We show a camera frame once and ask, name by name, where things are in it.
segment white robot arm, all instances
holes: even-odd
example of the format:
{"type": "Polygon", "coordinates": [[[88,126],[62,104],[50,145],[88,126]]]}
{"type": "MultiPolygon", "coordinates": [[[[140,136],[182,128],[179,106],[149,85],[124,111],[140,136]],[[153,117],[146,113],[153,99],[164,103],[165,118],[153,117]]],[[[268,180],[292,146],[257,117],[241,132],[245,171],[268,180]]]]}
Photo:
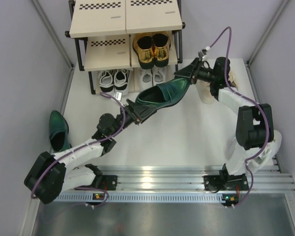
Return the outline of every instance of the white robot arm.
{"type": "MultiPolygon", "coordinates": [[[[211,94],[237,114],[236,138],[232,145],[231,158],[220,171],[217,183],[225,189],[232,190],[246,182],[245,160],[251,154],[257,153],[265,143],[265,127],[258,109],[253,104],[225,88],[223,81],[226,63],[230,62],[225,58],[218,58],[214,68],[211,69],[204,67],[199,57],[189,66],[177,71],[175,76],[186,78],[190,84],[195,84],[197,80],[211,82],[211,94]]],[[[48,204],[61,192],[69,189],[88,185],[98,188],[105,176],[96,166],[85,163],[108,153],[116,144],[112,139],[114,135],[132,123],[143,123],[158,110],[152,105],[142,105],[128,99],[127,102],[128,105],[121,107],[121,113],[116,118],[111,114],[102,115],[97,125],[97,132],[85,143],[55,154],[48,152],[40,154],[24,181],[25,186],[32,191],[32,195],[35,194],[44,204],[48,204]]],[[[268,104],[260,106],[267,115],[270,136],[266,149],[257,159],[248,163],[253,172],[260,169],[276,154],[281,143],[280,133],[273,130],[271,107],[268,104]]],[[[205,182],[212,184],[209,178],[205,182]]]]}
{"type": "MultiPolygon", "coordinates": [[[[253,106],[253,104],[242,97],[231,92],[228,88],[219,90],[218,100],[228,106],[236,115],[240,107],[253,106]]],[[[258,121],[253,120],[254,125],[258,124],[258,121]]],[[[252,173],[261,169],[269,160],[271,160],[278,152],[282,141],[282,135],[279,131],[274,130],[274,139],[269,142],[264,151],[255,159],[250,160],[248,167],[252,173]]],[[[226,169],[229,175],[241,175],[246,172],[245,160],[260,150],[260,147],[254,147],[245,150],[244,147],[239,145],[236,138],[233,139],[233,143],[229,148],[230,159],[226,163],[226,169]]]]}

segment metal floor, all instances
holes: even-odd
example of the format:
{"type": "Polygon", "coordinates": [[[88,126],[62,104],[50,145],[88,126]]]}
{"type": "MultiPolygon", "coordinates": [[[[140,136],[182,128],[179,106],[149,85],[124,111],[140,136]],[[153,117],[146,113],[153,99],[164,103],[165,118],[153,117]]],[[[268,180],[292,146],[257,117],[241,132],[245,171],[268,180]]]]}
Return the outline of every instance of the metal floor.
{"type": "Polygon", "coordinates": [[[236,209],[220,204],[74,203],[41,206],[34,236],[294,236],[283,194],[252,194],[236,209]],[[44,224],[42,219],[51,220],[44,224]]]}

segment cable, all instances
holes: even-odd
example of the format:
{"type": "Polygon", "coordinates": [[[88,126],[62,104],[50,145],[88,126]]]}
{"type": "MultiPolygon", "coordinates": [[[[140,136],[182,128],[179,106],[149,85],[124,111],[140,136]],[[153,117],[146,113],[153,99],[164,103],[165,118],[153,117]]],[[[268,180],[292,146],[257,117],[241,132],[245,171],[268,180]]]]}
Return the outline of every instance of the cable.
{"type": "Polygon", "coordinates": [[[241,204],[249,195],[249,193],[251,192],[252,190],[252,187],[254,185],[254,177],[253,177],[253,174],[251,172],[251,170],[248,168],[248,161],[250,160],[253,160],[255,159],[256,157],[258,157],[263,151],[264,149],[266,148],[266,145],[267,145],[267,142],[269,140],[269,136],[270,136],[270,131],[269,131],[269,123],[268,123],[268,120],[266,118],[266,114],[265,112],[262,110],[261,106],[255,102],[254,100],[252,100],[251,98],[249,97],[246,97],[244,95],[242,95],[241,93],[235,91],[231,86],[230,84],[228,83],[228,79],[227,79],[227,61],[228,61],[228,57],[229,57],[229,52],[230,52],[230,47],[231,47],[231,40],[232,40],[232,28],[230,26],[226,27],[222,33],[217,37],[217,39],[212,43],[212,45],[210,46],[210,48],[212,48],[216,42],[220,39],[220,37],[224,34],[224,32],[226,30],[229,30],[230,31],[230,34],[229,34],[229,40],[228,40],[228,45],[227,45],[227,50],[226,50],[226,63],[225,63],[225,68],[224,68],[224,79],[225,79],[225,83],[227,85],[227,87],[230,89],[230,91],[232,91],[233,93],[235,93],[236,95],[238,96],[241,96],[242,98],[244,98],[245,100],[251,102],[252,104],[254,104],[258,110],[260,111],[260,114],[262,115],[264,121],[265,121],[265,143],[263,144],[262,148],[255,154],[253,155],[252,157],[249,157],[247,159],[245,159],[245,164],[246,164],[246,170],[250,173],[251,175],[251,184],[250,184],[250,187],[247,191],[247,193],[245,194],[245,196],[240,200],[239,203],[236,204],[236,206],[238,206],[239,204],[241,204]]]}
{"type": "MultiPolygon", "coordinates": [[[[104,194],[105,194],[105,196],[106,196],[106,198],[105,198],[105,200],[104,201],[102,201],[100,204],[98,204],[98,205],[92,205],[92,209],[95,209],[95,208],[98,208],[98,207],[101,207],[102,205],[104,205],[107,201],[108,201],[108,199],[110,198],[110,195],[109,195],[109,193],[106,191],[106,190],[102,190],[102,189],[98,189],[98,188],[89,188],[89,187],[77,187],[77,188],[75,188],[76,190],[90,190],[90,191],[99,191],[99,192],[103,192],[104,194]]],[[[87,204],[86,203],[75,203],[75,204],[72,204],[72,205],[70,205],[70,206],[68,206],[68,207],[66,207],[65,209],[62,209],[61,211],[59,211],[57,214],[56,214],[56,216],[55,217],[53,217],[53,218],[51,218],[51,219],[48,219],[48,220],[45,220],[44,219],[44,217],[43,217],[43,212],[41,211],[40,212],[40,219],[41,219],[41,221],[43,222],[43,224],[44,225],[48,225],[48,224],[50,224],[50,223],[52,223],[56,218],[58,218],[62,213],[64,213],[65,211],[67,211],[67,210],[69,210],[69,209],[71,209],[71,208],[73,208],[73,207],[76,207],[76,206],[80,206],[80,205],[86,205],[87,206],[87,204]]]]}
{"type": "MultiPolygon", "coordinates": [[[[117,102],[117,104],[118,104],[118,105],[120,106],[120,108],[121,108],[121,111],[122,111],[122,114],[123,114],[123,120],[122,120],[122,124],[121,124],[119,130],[117,130],[117,132],[116,132],[115,134],[112,134],[112,135],[110,135],[110,136],[108,136],[108,137],[106,137],[106,138],[104,138],[104,139],[101,139],[101,140],[95,140],[95,141],[93,141],[93,142],[90,142],[88,145],[93,145],[93,144],[96,144],[96,143],[99,143],[99,142],[102,142],[102,141],[106,141],[106,140],[108,140],[108,139],[111,139],[111,138],[115,137],[117,134],[119,134],[119,133],[122,131],[122,129],[123,129],[124,125],[125,125],[125,122],[126,122],[126,112],[125,112],[125,110],[124,110],[123,105],[122,105],[117,99],[115,99],[113,96],[111,96],[111,95],[109,95],[109,94],[107,94],[107,93],[101,92],[100,95],[103,96],[103,97],[106,97],[106,98],[111,98],[111,99],[113,99],[114,101],[117,102]]],[[[88,147],[88,145],[86,145],[86,144],[85,144],[85,145],[82,145],[82,146],[80,146],[80,147],[74,149],[73,152],[76,152],[76,151],[78,151],[78,150],[81,150],[82,148],[88,147]]],[[[40,182],[41,182],[42,179],[45,177],[45,175],[46,175],[46,174],[47,174],[47,173],[48,173],[48,172],[49,172],[49,171],[50,171],[50,170],[51,170],[51,169],[52,169],[52,168],[53,168],[58,162],[60,162],[62,159],[66,158],[67,156],[69,156],[69,155],[71,155],[71,154],[72,154],[72,152],[68,152],[67,154],[65,154],[65,155],[63,155],[62,157],[60,157],[60,158],[58,158],[57,160],[55,160],[50,166],[48,166],[48,167],[46,168],[46,170],[45,170],[45,171],[42,173],[42,175],[38,178],[37,182],[35,183],[35,185],[34,185],[32,191],[31,191],[30,197],[31,197],[32,199],[36,199],[36,198],[37,198],[36,196],[34,196],[34,194],[35,194],[35,192],[36,192],[36,190],[37,190],[37,187],[39,186],[40,182]]]]}

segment white sneaker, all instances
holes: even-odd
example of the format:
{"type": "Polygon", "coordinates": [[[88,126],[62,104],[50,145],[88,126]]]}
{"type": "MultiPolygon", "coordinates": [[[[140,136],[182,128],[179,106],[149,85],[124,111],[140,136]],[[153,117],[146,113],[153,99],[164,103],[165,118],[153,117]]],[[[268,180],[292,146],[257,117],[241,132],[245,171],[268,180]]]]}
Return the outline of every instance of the white sneaker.
{"type": "Polygon", "coordinates": [[[166,75],[167,75],[167,67],[153,67],[152,69],[153,74],[153,85],[161,84],[166,82],[166,75]]]}
{"type": "Polygon", "coordinates": [[[148,70],[143,70],[141,68],[138,68],[139,70],[139,75],[140,75],[140,86],[141,86],[141,90],[145,90],[148,89],[150,87],[153,87],[153,82],[152,82],[152,70],[148,69],[148,70]]]}
{"type": "Polygon", "coordinates": [[[110,95],[114,95],[114,70],[101,70],[98,73],[97,79],[99,80],[100,89],[110,95]]]}
{"type": "Polygon", "coordinates": [[[122,95],[129,93],[129,83],[132,71],[127,69],[117,70],[114,76],[115,90],[121,92],[122,95]]]}

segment green shoe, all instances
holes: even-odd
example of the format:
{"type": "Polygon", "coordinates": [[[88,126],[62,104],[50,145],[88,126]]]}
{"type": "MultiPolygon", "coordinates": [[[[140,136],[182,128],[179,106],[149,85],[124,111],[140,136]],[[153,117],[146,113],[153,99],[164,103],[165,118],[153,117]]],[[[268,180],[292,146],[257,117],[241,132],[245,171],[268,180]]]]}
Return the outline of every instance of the green shoe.
{"type": "Polygon", "coordinates": [[[158,110],[171,107],[184,97],[190,85],[190,81],[186,78],[175,78],[140,92],[136,103],[155,106],[158,110]]]}
{"type": "Polygon", "coordinates": [[[49,119],[49,140],[54,151],[70,149],[68,134],[67,121],[59,112],[52,111],[49,119]]]}

